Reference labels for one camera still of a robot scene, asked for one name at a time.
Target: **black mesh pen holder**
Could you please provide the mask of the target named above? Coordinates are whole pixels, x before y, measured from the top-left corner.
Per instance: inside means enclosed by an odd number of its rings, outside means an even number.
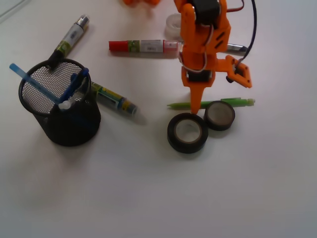
[[[50,70],[50,61],[44,61],[27,72],[32,78],[46,87],[58,98],[70,85],[71,76],[84,67],[71,59],[62,59],[59,65]],[[53,101],[22,80],[19,98],[26,110],[31,112],[48,138],[63,146],[81,145],[96,135],[101,115],[96,99],[91,94],[91,79],[88,74],[85,84],[72,98],[75,103],[66,111],[61,111]]]

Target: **orange object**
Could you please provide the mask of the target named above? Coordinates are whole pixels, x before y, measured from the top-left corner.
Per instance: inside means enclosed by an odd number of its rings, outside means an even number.
[[[212,86],[216,72],[227,72],[228,79],[251,88],[250,72],[246,65],[240,63],[236,69],[238,60],[235,58],[227,56],[226,59],[218,59],[216,56],[216,53],[227,50],[231,31],[226,16],[226,0],[219,0],[219,16],[213,26],[196,24],[195,9],[187,3],[187,0],[174,0],[174,2],[182,15],[180,33],[184,40],[181,54],[184,65],[182,81],[184,86],[189,87],[191,91],[192,113],[197,114],[200,109],[204,89]],[[190,80],[189,75],[192,75],[195,80]]]
[[[144,0],[144,1],[153,5],[157,5],[160,2],[160,0]],[[130,5],[134,2],[134,0],[123,0],[123,2],[127,5]]]

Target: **blue pen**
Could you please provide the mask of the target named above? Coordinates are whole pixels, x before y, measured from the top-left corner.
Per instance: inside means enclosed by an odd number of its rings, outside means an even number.
[[[88,73],[89,73],[89,70],[87,68],[84,68],[77,75],[73,74],[71,76],[70,85],[67,87],[67,89],[65,90],[63,95],[60,97],[60,100],[62,102],[68,100],[71,96],[73,96],[76,89],[78,89],[80,87],[80,85],[82,84],[82,81],[88,75]]]
[[[12,63],[10,65],[10,69],[12,69],[13,72],[15,72],[17,75],[19,75],[22,79],[24,79],[26,82],[31,84],[33,87],[35,87],[39,92],[43,93],[46,97],[48,97],[50,100],[52,100],[56,105],[60,104],[61,101],[58,97],[56,97],[53,93],[51,93],[48,89],[46,89],[44,86],[42,86],[38,81],[36,81],[34,78],[30,77],[26,74],[19,66]]]

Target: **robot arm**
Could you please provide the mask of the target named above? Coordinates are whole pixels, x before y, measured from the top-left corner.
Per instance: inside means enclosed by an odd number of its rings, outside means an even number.
[[[174,0],[182,15],[180,56],[182,81],[191,90],[191,111],[200,109],[203,91],[211,87],[215,72],[227,72],[229,82],[251,88],[249,68],[231,56],[218,59],[226,51],[231,26],[227,19],[226,0]]]

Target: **marker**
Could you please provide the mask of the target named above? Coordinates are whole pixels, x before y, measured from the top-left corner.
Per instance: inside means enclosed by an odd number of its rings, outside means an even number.
[[[82,15],[69,29],[65,37],[55,49],[54,53],[49,58],[49,60],[55,61],[51,63],[52,69],[57,67],[58,60],[65,58],[69,54],[73,46],[86,31],[89,20],[89,16]]]
[[[88,75],[89,70],[87,68],[84,68],[79,72],[79,74],[73,74],[71,76],[71,83],[63,93],[63,95],[60,97],[60,100],[62,102],[68,100],[73,94],[75,93],[76,89],[78,89],[81,85],[83,80],[86,78]]]
[[[148,52],[148,53],[177,53],[182,43],[178,41],[148,40],[148,41],[109,41],[112,52]]]
[[[245,46],[228,44],[226,53],[244,56],[247,50],[248,50],[248,47],[245,47]]]
[[[230,104],[232,107],[246,107],[254,106],[255,99],[241,99],[241,98],[223,98],[221,101]],[[201,102],[201,109],[206,109],[213,101]],[[167,105],[172,109],[190,109],[190,103],[172,103]]]
[[[110,106],[118,111],[125,112],[131,116],[134,116],[137,112],[138,107],[121,95],[94,82],[91,83],[91,89],[96,94],[96,98],[100,103]]]
[[[44,86],[42,86],[38,81],[36,81],[34,78],[27,75],[26,72],[24,72],[19,66],[12,63],[10,65],[10,69],[12,69],[13,72],[15,72],[17,75],[19,75],[22,79],[24,79],[26,82],[31,84],[33,87],[35,87],[38,91],[43,93],[46,97],[48,97],[50,100],[52,100],[56,105],[60,104],[61,101],[58,97],[56,97],[53,93],[51,93],[48,89],[46,89]]]

